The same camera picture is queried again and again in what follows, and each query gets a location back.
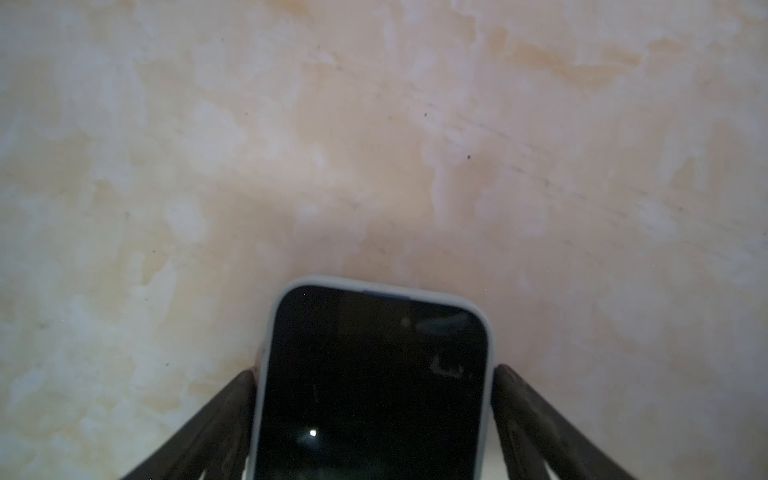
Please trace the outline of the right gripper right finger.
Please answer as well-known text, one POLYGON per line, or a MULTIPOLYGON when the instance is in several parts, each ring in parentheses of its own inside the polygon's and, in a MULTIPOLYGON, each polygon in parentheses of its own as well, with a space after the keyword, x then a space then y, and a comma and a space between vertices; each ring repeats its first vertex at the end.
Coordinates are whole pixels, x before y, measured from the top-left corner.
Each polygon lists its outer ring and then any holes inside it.
POLYGON ((510 479, 630 479, 511 367, 493 372, 491 407, 510 479))

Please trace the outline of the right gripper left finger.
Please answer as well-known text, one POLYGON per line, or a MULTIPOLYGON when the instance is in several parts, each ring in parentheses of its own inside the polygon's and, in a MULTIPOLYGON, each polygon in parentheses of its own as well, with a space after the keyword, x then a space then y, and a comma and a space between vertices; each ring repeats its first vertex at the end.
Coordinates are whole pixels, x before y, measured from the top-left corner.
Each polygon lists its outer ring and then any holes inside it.
POLYGON ((240 479, 257 397, 253 370, 239 373, 127 479, 240 479))

